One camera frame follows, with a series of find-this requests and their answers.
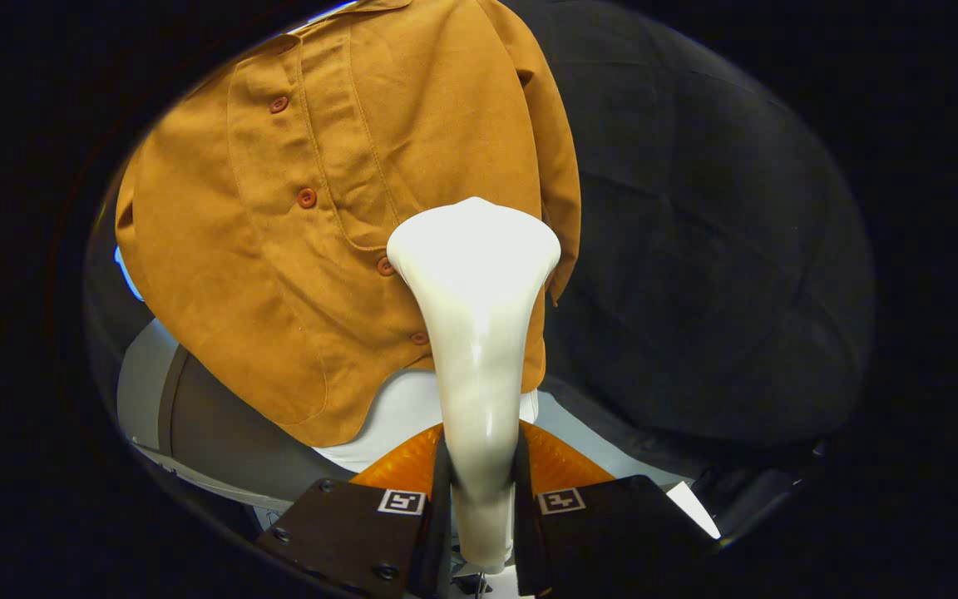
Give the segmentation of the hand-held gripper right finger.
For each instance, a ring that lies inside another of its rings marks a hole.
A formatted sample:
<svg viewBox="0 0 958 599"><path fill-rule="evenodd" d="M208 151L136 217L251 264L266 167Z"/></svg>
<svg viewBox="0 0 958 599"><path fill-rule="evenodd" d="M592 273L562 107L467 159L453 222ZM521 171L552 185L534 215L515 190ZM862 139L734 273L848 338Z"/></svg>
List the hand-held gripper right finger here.
<svg viewBox="0 0 958 599"><path fill-rule="evenodd" d="M516 449L516 568L536 598L670 598L716 538L646 475L615 478L540 426Z"/></svg>

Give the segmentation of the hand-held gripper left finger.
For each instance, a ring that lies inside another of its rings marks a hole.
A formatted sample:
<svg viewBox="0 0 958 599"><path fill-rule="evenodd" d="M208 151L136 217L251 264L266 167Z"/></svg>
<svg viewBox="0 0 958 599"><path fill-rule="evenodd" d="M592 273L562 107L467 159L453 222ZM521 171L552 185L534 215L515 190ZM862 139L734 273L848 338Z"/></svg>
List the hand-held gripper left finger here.
<svg viewBox="0 0 958 599"><path fill-rule="evenodd" d="M445 598L450 478L430 426L350 480L313 483L256 546L319 598Z"/></svg>

